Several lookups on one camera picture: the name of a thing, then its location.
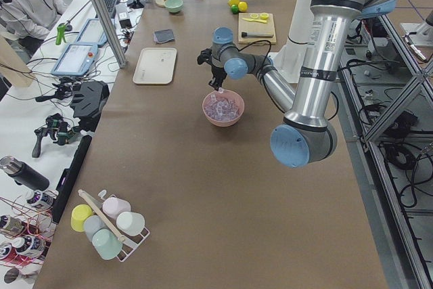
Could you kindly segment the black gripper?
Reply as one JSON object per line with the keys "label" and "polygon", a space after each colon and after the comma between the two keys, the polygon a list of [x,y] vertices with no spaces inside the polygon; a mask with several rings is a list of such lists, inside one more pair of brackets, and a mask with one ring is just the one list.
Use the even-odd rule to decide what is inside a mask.
{"label": "black gripper", "polygon": [[208,85],[214,87],[216,91],[223,87],[223,81],[227,77],[225,69],[220,64],[214,64],[210,61],[212,80],[208,82]]}

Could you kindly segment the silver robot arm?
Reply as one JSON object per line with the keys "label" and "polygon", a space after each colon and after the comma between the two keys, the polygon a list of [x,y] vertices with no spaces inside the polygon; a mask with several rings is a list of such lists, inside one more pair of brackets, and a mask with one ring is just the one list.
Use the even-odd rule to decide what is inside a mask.
{"label": "silver robot arm", "polygon": [[242,53],[226,27],[213,32],[204,50],[214,75],[210,85],[221,87],[226,76],[253,74],[269,97],[285,112],[283,124],[271,134],[271,150],[280,163],[294,168],[323,160],[336,149],[336,132],[325,109],[336,79],[350,23],[390,13],[397,0],[311,0],[313,14],[298,85],[293,88],[265,55]]}

